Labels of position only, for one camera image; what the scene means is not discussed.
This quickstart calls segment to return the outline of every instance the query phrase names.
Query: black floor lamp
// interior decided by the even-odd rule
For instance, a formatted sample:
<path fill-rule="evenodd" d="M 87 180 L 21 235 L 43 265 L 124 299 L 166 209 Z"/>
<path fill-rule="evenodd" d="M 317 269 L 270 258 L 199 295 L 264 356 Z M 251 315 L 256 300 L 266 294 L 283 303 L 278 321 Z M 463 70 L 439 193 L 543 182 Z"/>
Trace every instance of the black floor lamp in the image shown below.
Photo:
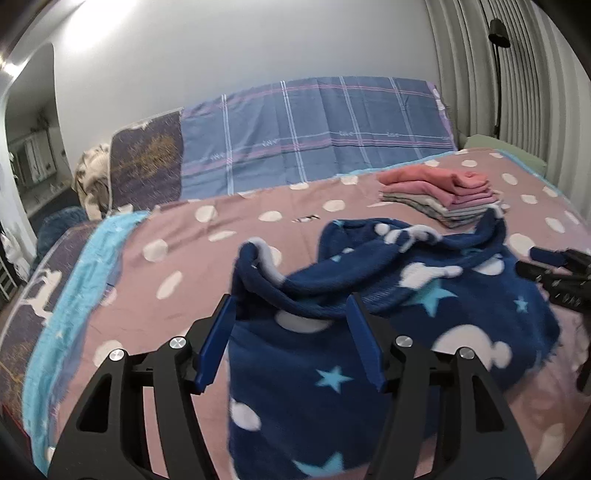
<path fill-rule="evenodd" d="M 507 27 L 498 18 L 493 18 L 488 29 L 488 39 L 495 50 L 496 84 L 499 92 L 499 105 L 496 111 L 495 137 L 499 138 L 501 134 L 501 108 L 502 108 L 502 89 L 501 89 L 501 58 L 499 57 L 499 48 L 509 48 L 511 41 L 507 33 Z"/>

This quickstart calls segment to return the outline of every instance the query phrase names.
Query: deer print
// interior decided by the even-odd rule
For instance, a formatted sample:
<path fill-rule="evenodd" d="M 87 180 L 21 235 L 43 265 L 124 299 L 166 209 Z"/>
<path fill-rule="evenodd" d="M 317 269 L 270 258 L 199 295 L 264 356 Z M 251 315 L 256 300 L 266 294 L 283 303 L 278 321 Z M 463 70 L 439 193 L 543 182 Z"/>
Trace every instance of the deer print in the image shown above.
<path fill-rule="evenodd" d="M 22 302 L 23 305 L 30 305 L 35 312 L 35 315 L 43 319 L 43 326 L 47 326 L 49 319 L 51 318 L 52 312 L 45 310 L 45 306 L 51 297 L 51 294 L 59 285 L 61 280 L 60 271 L 51 271 L 48 268 L 44 268 L 39 272 L 39 276 L 35 280 L 35 283 L 43 282 L 43 286 L 39 288 L 37 295 L 31 297 Z"/>

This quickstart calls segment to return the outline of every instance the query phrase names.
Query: folded towel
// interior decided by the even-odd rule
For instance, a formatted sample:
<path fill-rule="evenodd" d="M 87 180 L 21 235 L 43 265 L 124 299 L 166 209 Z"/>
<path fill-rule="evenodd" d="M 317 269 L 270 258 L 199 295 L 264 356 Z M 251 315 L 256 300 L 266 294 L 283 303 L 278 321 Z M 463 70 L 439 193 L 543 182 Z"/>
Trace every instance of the folded towel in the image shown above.
<path fill-rule="evenodd" d="M 421 203 L 422 205 L 426 205 L 435 209 L 441 215 L 446 218 L 452 217 L 462 217 L 467 215 L 477 215 L 479 213 L 486 212 L 488 205 L 498 205 L 499 199 L 496 197 L 492 198 L 492 201 L 488 201 L 486 203 L 479 203 L 486 199 L 480 200 L 473 200 L 472 202 L 467 202 L 460 205 L 451 205 L 450 208 L 445 208 L 439 200 L 433 198 L 429 195 L 417 195 L 412 193 L 383 193 L 380 195 L 382 200 L 384 201 L 397 201 L 397 199 L 408 199 L 412 200 L 413 202 Z"/>
<path fill-rule="evenodd" d="M 488 178 L 483 173 L 475 171 L 449 170 L 447 168 L 429 167 L 427 165 L 407 165 L 393 168 L 377 174 L 377 179 L 384 185 L 400 181 L 423 180 L 456 195 L 470 195 L 473 189 L 486 186 Z"/>
<path fill-rule="evenodd" d="M 474 223 L 477 220 L 480 220 L 484 215 L 484 213 L 479 213 L 477 215 L 469 215 L 469 216 L 465 216 L 465 217 L 451 217 L 450 218 L 450 217 L 444 217 L 443 215 L 441 215 L 441 213 L 436 211 L 434 208 L 429 207 L 428 205 L 423 205 L 422 203 L 415 202 L 414 200 L 410 200 L 410 199 L 406 199 L 406 198 L 390 197 L 390 198 L 384 198 L 384 201 L 397 202 L 397 203 L 403 203 L 405 205 L 408 205 L 409 207 L 414 208 L 418 212 L 424 213 L 428 217 L 430 217 L 434 220 L 437 220 L 440 224 L 442 224 L 446 228 L 458 228 L 461 226 L 470 225 L 471 223 Z"/>
<path fill-rule="evenodd" d="M 482 187 L 474 189 L 474 193 L 469 195 L 456 195 L 454 193 L 447 192 L 432 183 L 424 180 L 414 181 L 399 181 L 397 183 L 391 183 L 390 185 L 384 185 L 381 189 L 382 193 L 413 193 L 413 194 L 424 194 L 430 195 L 436 198 L 446 208 L 451 205 L 459 205 L 462 203 L 471 202 L 473 200 L 490 199 L 490 203 L 495 202 L 496 199 L 493 197 L 492 190 L 489 188 L 489 184 L 486 183 Z"/>

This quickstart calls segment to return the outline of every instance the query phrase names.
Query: blue star blanket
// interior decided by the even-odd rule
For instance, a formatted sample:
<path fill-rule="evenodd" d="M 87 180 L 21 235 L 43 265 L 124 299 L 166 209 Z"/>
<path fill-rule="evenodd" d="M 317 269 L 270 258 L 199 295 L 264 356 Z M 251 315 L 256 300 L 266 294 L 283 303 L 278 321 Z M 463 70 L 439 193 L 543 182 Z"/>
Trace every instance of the blue star blanket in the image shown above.
<path fill-rule="evenodd" d="M 262 239 L 245 243 L 229 342 L 236 476 L 330 476 L 371 460 L 389 398 L 358 357 L 345 320 L 351 292 L 433 350 L 472 347 L 503 390 L 539 368 L 559 327 L 535 284 L 515 274 L 505 234 L 498 209 L 473 233 L 449 236 L 387 218 L 336 220 L 321 235 L 318 262 L 288 277 Z"/>

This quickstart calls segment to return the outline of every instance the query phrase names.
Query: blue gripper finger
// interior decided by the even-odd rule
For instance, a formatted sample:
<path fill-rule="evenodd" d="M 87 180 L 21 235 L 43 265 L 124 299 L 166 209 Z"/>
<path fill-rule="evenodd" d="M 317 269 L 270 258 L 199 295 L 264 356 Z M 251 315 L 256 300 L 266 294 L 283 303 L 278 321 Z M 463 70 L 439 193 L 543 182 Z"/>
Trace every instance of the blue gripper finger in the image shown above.
<path fill-rule="evenodd" d="M 537 247 L 532 247 L 530 249 L 530 258 L 535 262 L 553 265 L 554 267 L 562 267 L 566 262 L 566 259 L 561 252 L 553 252 Z"/>
<path fill-rule="evenodd" d="M 357 296 L 349 295 L 347 298 L 346 315 L 365 375 L 375 388 L 382 392 L 386 386 L 382 350 L 368 325 L 365 307 Z"/>
<path fill-rule="evenodd" d="M 228 297 L 214 319 L 212 328 L 199 352 L 199 370 L 195 377 L 198 391 L 204 392 L 216 378 L 217 369 L 235 321 L 236 302 L 232 297 Z"/>

